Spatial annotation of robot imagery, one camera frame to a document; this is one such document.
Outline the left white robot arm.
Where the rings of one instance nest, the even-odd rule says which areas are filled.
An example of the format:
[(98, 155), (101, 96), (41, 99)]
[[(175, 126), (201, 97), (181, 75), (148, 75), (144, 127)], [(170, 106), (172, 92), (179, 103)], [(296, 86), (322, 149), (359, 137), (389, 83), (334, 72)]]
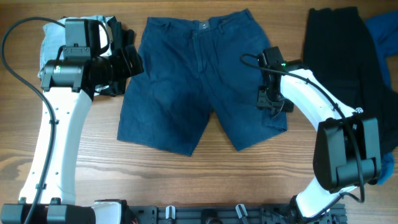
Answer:
[(1, 210), (3, 223), (137, 223), (125, 200), (75, 203), (75, 169), (81, 132), (97, 86), (143, 72), (135, 46), (108, 54), (105, 25), (92, 19), (67, 19), (65, 44), (40, 71), (35, 93), (43, 102), (42, 121), (30, 173), (17, 203)]

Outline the blue garment under pile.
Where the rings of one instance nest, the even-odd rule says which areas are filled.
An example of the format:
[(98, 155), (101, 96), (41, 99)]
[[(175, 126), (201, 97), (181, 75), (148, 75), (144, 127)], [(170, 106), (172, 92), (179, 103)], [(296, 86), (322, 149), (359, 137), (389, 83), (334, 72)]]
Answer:
[[(374, 16), (365, 25), (374, 41), (383, 82), (392, 90), (386, 58), (397, 55), (397, 11)], [(395, 159), (392, 152), (382, 153), (381, 165), (378, 185), (384, 184), (394, 172)]]

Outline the folded light blue jeans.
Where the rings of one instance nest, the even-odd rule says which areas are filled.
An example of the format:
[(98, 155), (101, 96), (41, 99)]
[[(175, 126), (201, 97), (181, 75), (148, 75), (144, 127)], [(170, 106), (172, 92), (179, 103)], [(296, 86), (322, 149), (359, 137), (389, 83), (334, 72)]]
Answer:
[[(81, 17), (82, 19), (91, 19), (101, 21), (102, 23), (107, 23), (107, 20), (110, 17), (114, 16), (102, 16), (102, 15), (95, 15), (95, 16), (88, 16), (88, 17)], [(40, 48), (40, 69), (44, 67), (44, 65), (49, 60), (55, 60), (57, 57), (57, 53), (59, 47), (65, 45), (65, 29), (53, 23), (48, 23), (43, 26), (44, 30), (44, 40), (42, 42)]]

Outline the black pants pile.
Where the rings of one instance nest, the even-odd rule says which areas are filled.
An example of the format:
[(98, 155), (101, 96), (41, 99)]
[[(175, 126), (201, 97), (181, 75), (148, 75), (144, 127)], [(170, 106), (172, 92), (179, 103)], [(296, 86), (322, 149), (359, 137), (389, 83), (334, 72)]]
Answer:
[(397, 93), (382, 80), (374, 42), (356, 7), (311, 9), (303, 59), (340, 101), (377, 118), (381, 153), (397, 147)]

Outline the folded black garment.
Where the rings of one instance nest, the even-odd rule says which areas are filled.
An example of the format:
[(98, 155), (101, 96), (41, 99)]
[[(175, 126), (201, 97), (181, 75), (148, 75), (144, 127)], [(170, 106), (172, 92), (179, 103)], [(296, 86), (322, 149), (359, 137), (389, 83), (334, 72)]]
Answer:
[[(107, 25), (112, 34), (110, 50), (113, 55), (116, 54), (119, 49), (123, 49), (134, 43), (135, 32), (131, 29), (124, 29), (122, 23), (117, 21), (115, 17), (110, 17), (107, 20)], [(109, 85), (98, 85), (96, 87), (96, 94), (104, 96), (123, 95), (126, 89), (126, 82), (127, 80), (123, 79), (112, 82)]]

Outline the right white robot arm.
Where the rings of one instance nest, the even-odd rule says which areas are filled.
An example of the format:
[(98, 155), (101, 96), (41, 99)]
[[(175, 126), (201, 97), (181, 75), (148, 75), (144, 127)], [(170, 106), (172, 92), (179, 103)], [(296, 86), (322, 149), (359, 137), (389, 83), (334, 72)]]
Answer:
[[(255, 58), (263, 79), (257, 107), (275, 118), (296, 106), (317, 132), (315, 177), (291, 199), (289, 221), (317, 221), (345, 196), (364, 202), (364, 186), (376, 184), (382, 169), (377, 119), (342, 103), (300, 60), (285, 61), (278, 47)], [(354, 189), (359, 189), (359, 197), (352, 195)]]

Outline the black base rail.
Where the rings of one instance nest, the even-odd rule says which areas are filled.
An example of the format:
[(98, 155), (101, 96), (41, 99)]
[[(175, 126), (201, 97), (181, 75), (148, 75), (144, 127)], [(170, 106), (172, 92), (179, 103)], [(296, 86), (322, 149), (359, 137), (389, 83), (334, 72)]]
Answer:
[(136, 223), (151, 224), (201, 224), (201, 223), (293, 223), (289, 218), (287, 204), (266, 204), (245, 206), (243, 204), (227, 207), (168, 207), (130, 206), (136, 215)]

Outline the navy blue shorts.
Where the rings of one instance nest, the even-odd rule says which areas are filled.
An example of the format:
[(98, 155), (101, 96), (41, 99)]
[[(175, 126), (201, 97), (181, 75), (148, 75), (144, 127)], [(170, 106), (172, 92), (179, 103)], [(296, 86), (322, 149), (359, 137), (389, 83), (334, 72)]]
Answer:
[(117, 139), (191, 156), (212, 113), (237, 151), (285, 132), (285, 113), (256, 106), (256, 60), (240, 60), (269, 46), (248, 10), (205, 21), (149, 17), (139, 47), (144, 71), (127, 86)]

